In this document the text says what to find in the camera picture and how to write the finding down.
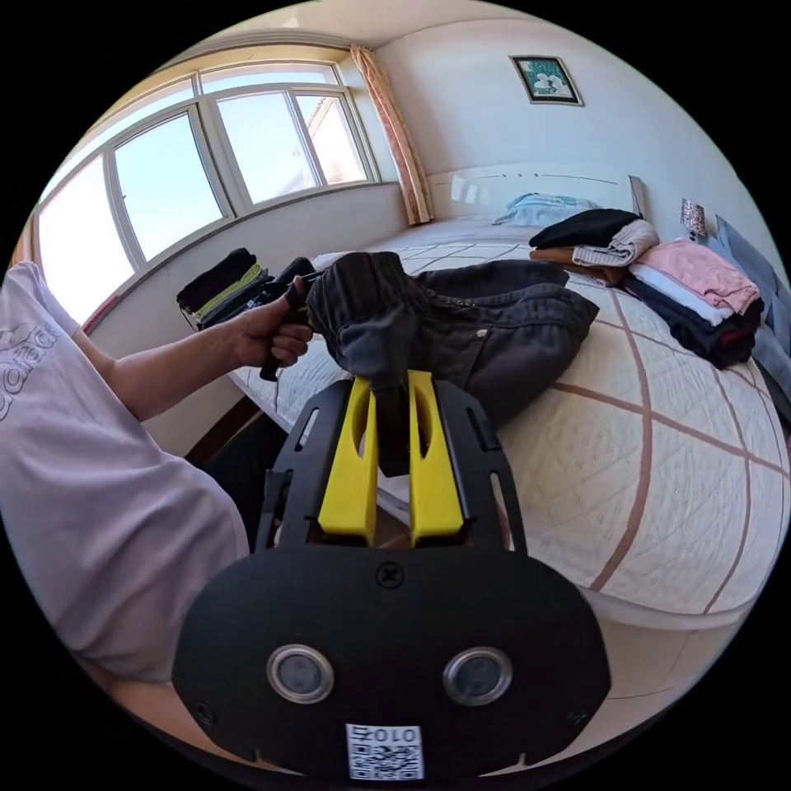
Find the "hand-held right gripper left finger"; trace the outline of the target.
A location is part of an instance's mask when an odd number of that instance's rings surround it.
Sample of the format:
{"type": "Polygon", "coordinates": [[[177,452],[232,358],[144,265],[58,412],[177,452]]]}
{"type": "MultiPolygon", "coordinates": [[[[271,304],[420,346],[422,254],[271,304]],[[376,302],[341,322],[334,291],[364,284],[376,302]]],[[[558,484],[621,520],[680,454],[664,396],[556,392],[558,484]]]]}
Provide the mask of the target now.
{"type": "Polygon", "coordinates": [[[318,522],[329,536],[374,536],[377,523],[377,407],[353,380],[318,522]]]}

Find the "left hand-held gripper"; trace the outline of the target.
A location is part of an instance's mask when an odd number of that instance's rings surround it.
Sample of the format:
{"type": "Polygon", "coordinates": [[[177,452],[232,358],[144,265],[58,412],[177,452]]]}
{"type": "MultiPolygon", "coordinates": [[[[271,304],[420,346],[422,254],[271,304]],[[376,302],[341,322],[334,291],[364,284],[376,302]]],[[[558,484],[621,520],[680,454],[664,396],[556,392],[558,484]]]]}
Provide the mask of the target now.
{"type": "Polygon", "coordinates": [[[292,325],[309,325],[307,296],[314,283],[318,282],[322,272],[314,268],[312,262],[305,257],[296,258],[280,273],[265,290],[270,301],[283,297],[288,304],[285,323],[292,325]]]}

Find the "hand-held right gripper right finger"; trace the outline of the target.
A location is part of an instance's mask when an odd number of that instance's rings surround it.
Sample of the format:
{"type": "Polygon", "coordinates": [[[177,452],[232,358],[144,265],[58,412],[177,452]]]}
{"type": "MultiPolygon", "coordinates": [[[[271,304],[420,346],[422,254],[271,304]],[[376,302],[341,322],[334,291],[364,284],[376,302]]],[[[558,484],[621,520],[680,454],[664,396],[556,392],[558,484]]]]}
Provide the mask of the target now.
{"type": "Polygon", "coordinates": [[[467,545],[470,535],[432,375],[410,371],[408,379],[410,544],[467,545]]]}

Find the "person's left hand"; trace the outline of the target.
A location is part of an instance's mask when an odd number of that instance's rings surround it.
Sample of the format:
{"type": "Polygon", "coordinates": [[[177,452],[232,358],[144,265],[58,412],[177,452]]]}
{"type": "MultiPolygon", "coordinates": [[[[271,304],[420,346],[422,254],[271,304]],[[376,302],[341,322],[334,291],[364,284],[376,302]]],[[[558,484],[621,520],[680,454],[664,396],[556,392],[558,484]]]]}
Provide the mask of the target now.
{"type": "Polygon", "coordinates": [[[297,276],[284,295],[233,320],[238,365],[276,370],[295,364],[314,335],[307,318],[307,292],[305,279],[297,276]]]}

